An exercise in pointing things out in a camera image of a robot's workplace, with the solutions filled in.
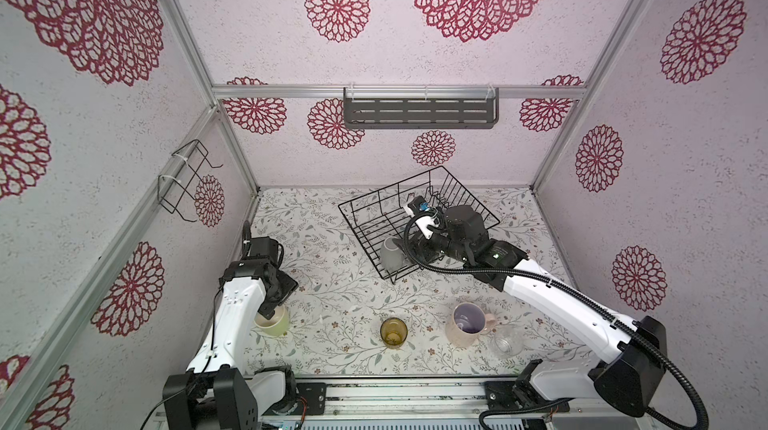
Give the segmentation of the cream grey mug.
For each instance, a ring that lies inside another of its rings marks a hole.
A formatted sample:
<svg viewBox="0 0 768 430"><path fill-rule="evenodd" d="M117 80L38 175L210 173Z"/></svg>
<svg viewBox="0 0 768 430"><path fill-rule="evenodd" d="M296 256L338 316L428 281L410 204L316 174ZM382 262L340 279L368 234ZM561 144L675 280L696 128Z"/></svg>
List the cream grey mug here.
<svg viewBox="0 0 768 430"><path fill-rule="evenodd" d="M388 236L381 243L379 257L386 276L391 276L407 266L408 260L401 248L401 239Z"/></svg>

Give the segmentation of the light green mug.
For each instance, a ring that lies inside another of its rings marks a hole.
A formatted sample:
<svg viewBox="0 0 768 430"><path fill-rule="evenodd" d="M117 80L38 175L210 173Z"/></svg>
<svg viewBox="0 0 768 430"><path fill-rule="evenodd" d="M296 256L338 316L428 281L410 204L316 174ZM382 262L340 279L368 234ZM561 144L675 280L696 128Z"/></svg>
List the light green mug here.
<svg viewBox="0 0 768 430"><path fill-rule="evenodd" d="M257 313L254 324L257 330L266 336L281 337L289 330L290 314L286 307L278 306L273 316L269 319Z"/></svg>

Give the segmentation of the black wire dish rack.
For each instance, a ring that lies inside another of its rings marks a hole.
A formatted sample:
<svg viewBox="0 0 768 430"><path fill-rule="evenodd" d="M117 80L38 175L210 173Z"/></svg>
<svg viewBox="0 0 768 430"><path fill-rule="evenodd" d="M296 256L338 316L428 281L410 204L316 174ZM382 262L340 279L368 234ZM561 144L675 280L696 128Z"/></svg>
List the black wire dish rack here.
<svg viewBox="0 0 768 430"><path fill-rule="evenodd" d="M439 212L439 229L453 235L456 258L460 264L479 263L481 255L493 246L490 230L500 219L451 171L437 166L395 183L368 191L338 205L353 236L361 245L378 276L396 283L425 265L411 255L410 237L418 228L415 218L403 209L407 195L423 196ZM379 249L388 236L401 239L407 266L394 275L386 276L382 269Z"/></svg>

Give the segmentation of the amber glass cup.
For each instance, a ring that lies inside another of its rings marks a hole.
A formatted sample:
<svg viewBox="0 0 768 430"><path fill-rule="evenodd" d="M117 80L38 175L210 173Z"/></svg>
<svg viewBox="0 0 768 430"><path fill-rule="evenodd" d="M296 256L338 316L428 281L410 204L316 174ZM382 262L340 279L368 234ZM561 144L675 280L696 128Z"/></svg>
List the amber glass cup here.
<svg viewBox="0 0 768 430"><path fill-rule="evenodd" d="M396 349L405 343L409 331L403 320L390 317L381 323L379 334L386 347Z"/></svg>

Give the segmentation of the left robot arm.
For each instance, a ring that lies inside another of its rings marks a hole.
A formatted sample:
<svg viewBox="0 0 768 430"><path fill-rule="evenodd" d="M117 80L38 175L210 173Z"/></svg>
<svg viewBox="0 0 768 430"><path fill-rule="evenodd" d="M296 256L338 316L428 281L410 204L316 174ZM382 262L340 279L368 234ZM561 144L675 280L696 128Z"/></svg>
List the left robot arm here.
<svg viewBox="0 0 768 430"><path fill-rule="evenodd" d="M269 410L298 405L288 366L243 376L244 349L255 318L269 319L297 288L280 269L283 246L270 237L242 238L242 256L219 278L207 336L182 374L171 375L161 405L170 429L259 429Z"/></svg>

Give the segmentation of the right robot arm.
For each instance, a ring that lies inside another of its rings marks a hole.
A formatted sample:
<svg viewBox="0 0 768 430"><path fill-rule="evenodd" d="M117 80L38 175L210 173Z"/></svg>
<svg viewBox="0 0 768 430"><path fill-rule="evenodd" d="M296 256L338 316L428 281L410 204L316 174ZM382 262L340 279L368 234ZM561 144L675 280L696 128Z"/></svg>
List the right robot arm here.
<svg viewBox="0 0 768 430"><path fill-rule="evenodd" d="M443 275L470 275L547 315L596 358L585 370L533 367L525 385L545 401L600 398L631 417L652 412L650 403L670 372L666 329L656 319L613 311L556 278L515 245L492 239L469 205L443 210L418 197L404 206L402 231L409 260Z"/></svg>

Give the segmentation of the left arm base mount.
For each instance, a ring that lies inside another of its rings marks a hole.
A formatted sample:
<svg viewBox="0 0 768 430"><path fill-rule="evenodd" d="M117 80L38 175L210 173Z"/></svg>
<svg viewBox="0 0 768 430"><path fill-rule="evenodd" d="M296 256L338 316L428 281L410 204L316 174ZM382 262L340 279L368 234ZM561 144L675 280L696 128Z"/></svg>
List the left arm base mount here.
<svg viewBox="0 0 768 430"><path fill-rule="evenodd" d="M264 408L266 416L320 416L325 413L328 384L324 381L299 381L290 366L267 367L263 373L278 372L285 382L283 397Z"/></svg>

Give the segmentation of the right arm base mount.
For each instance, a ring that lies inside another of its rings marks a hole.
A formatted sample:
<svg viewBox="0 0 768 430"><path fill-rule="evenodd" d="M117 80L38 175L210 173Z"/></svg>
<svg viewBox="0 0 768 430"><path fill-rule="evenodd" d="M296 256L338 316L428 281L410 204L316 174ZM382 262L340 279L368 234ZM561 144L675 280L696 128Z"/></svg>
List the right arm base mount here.
<svg viewBox="0 0 768 430"><path fill-rule="evenodd" d="M542 359L534 359L516 377L486 381L483 388L488 409L481 415L488 417L551 411L568 412L569 399L549 400L533 388L531 384L533 371L542 363Z"/></svg>

